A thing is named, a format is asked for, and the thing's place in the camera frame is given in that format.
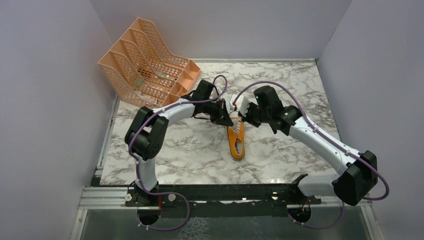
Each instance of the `black mount bracket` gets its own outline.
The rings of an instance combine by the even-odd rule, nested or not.
[[[184,195],[189,201],[191,217],[287,217],[290,213],[287,205],[301,205],[307,200],[298,188],[299,181],[305,176],[306,174],[292,183],[283,184],[159,184],[152,192],[160,190],[159,192],[177,192]],[[146,194],[137,186],[128,193],[132,199],[125,203],[127,207],[160,207],[159,211],[138,211],[140,217],[144,216],[144,219],[149,221],[157,215],[164,218],[181,218],[187,212],[186,203],[178,196],[170,198],[168,195],[162,195],[159,198]],[[310,198],[310,204],[320,203],[321,200]]]

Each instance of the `glass panel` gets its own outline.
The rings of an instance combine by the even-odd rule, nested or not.
[[[340,215],[340,207],[314,207],[311,225],[331,224]],[[161,218],[156,227],[172,227],[182,218]],[[315,230],[292,223],[288,217],[193,217],[175,231],[156,231],[138,227],[136,210],[89,210],[81,239],[83,240],[368,240],[371,239],[361,207],[346,207],[344,219],[333,228]]]

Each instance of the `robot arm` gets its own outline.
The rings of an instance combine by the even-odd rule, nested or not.
[[[377,176],[363,163],[340,151],[320,136],[314,129],[317,125],[310,119],[313,128],[303,118],[295,106],[284,107],[274,88],[262,86],[254,92],[258,105],[249,102],[243,96],[237,99],[234,110],[239,112],[242,121],[258,127],[261,123],[271,126],[274,134],[283,132],[304,143],[328,162],[337,174],[312,176],[306,175],[298,180],[300,192],[307,196],[337,196],[343,202],[355,206],[377,184]],[[377,169],[377,158],[370,152],[358,150],[343,144],[322,129],[319,130],[335,143],[343,146],[349,153],[355,154]]]
[[[148,191],[151,191],[158,184],[155,171],[155,156],[162,148],[168,127],[183,119],[195,117],[200,113],[209,115],[210,121],[214,124],[230,127],[233,126],[233,122],[228,115],[224,99],[203,103],[195,102],[208,100],[214,87],[215,86],[212,83],[201,80],[198,87],[192,92],[192,94],[190,93],[185,95],[177,102],[173,103],[173,105],[175,103],[180,103],[179,106],[172,107],[168,110],[166,110],[168,106],[155,109],[142,107],[138,110],[128,132],[125,135],[124,140],[128,145],[140,127],[150,116],[160,110],[164,110],[148,123],[146,127],[151,127],[150,131],[143,129],[136,137],[132,146],[133,153],[138,155],[141,159],[138,163],[139,169],[137,172],[140,175],[139,177],[143,186]],[[138,180],[136,181],[136,184],[139,188],[142,188]]]

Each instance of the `screw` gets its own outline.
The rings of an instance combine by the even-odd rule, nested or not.
[[[168,200],[171,201],[171,202],[173,202],[175,200],[175,198],[176,198],[175,194],[169,194],[168,195]]]
[[[126,202],[129,202],[129,201],[131,201],[133,199],[133,196],[131,196],[131,194],[128,193],[127,195],[125,195],[124,198],[125,198],[125,201]]]
[[[278,199],[278,193],[275,191],[275,192],[273,192],[272,193],[272,196],[271,196],[271,198],[272,198],[272,200],[277,200]]]

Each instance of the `marble surface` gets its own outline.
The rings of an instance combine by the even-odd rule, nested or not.
[[[306,114],[322,129],[338,138],[336,125],[314,62],[270,63],[198,63],[201,78],[212,82],[218,74],[228,79],[224,98],[240,92],[247,85],[275,81],[287,87],[298,99]],[[218,87],[224,86],[217,80]],[[244,93],[256,102],[254,86]],[[282,89],[275,87],[282,103],[293,105]],[[109,149],[105,157],[102,185],[126,185],[135,177],[134,159],[128,154],[124,136],[139,108],[119,103],[114,119]],[[234,161],[225,127],[207,120],[189,118],[168,128],[165,141],[156,157],[156,175],[161,184],[265,184],[287,183],[303,173],[322,175],[335,171],[303,143],[284,135],[273,134],[267,124],[259,128],[244,125],[246,154]]]

